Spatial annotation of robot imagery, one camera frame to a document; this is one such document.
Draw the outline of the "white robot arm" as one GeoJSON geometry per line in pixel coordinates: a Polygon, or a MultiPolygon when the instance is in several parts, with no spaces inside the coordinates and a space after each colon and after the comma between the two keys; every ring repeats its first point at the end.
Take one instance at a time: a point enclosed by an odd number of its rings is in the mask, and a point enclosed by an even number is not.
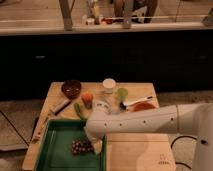
{"type": "Polygon", "coordinates": [[[192,171],[213,171],[213,103],[180,104],[112,114],[95,103],[85,127],[92,144],[108,133],[180,133],[197,137],[192,171]]]}

